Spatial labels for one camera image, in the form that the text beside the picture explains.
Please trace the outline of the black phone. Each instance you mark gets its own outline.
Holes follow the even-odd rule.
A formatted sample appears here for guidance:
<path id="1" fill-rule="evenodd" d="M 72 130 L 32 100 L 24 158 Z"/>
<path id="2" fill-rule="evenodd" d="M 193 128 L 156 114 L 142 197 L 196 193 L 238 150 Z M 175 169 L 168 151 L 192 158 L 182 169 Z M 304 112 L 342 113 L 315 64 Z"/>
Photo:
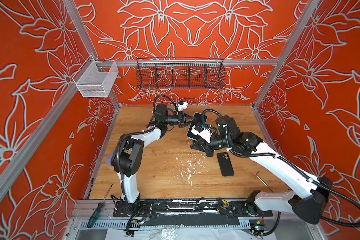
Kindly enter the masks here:
<path id="1" fill-rule="evenodd" d="M 194 113 L 193 120 L 189 126 L 187 132 L 187 138 L 192 141 L 197 141 L 201 138 L 200 132 L 203 131 L 202 120 L 206 121 L 208 119 L 207 116 L 202 116 L 201 113 Z"/>

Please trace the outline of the black phone case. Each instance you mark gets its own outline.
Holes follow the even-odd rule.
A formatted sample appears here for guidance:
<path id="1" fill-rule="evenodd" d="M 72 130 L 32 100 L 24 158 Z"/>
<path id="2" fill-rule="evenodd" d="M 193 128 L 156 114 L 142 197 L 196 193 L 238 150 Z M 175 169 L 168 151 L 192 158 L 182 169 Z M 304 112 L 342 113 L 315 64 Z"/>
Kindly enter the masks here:
<path id="1" fill-rule="evenodd" d="M 218 163 L 223 177 L 232 177 L 235 175 L 230 156 L 228 153 L 217 154 Z"/>

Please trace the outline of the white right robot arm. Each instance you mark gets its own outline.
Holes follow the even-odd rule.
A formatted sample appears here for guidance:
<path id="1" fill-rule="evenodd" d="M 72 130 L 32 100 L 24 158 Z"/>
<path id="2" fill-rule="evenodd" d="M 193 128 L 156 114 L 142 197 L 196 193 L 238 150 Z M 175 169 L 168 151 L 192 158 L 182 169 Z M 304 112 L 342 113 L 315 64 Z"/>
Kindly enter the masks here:
<path id="1" fill-rule="evenodd" d="M 215 150 L 226 149 L 238 158 L 250 159 L 263 166 L 289 187 L 287 193 L 254 191 L 249 197 L 250 205 L 262 211 L 293 213 L 312 225 L 325 220 L 343 227 L 360 228 L 360 220 L 347 223 L 323 216 L 330 196 L 344 199 L 360 210 L 360 203 L 332 189 L 330 179 L 299 168 L 254 133 L 241 132 L 230 116 L 218 117 L 216 124 L 214 129 L 205 120 L 192 122 L 190 132 L 197 140 L 191 148 L 206 153 L 207 157 L 212 157 Z"/>

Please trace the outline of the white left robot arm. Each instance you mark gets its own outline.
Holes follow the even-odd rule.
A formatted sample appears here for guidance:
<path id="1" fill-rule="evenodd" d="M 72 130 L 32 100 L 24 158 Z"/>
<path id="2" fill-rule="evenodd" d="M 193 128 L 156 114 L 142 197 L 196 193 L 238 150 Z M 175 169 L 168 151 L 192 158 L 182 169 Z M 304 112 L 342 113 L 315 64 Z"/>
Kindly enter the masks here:
<path id="1" fill-rule="evenodd" d="M 183 128 L 198 122 L 197 118 L 184 113 L 188 105 L 187 102 L 179 101 L 175 103 L 174 109 L 169 109 L 167 105 L 159 104 L 154 108 L 146 128 L 122 135 L 115 149 L 106 158 L 106 164 L 112 166 L 119 177 L 121 199 L 127 207 L 134 208 L 140 201 L 136 173 L 142 163 L 144 148 L 163 138 L 169 126 Z"/>

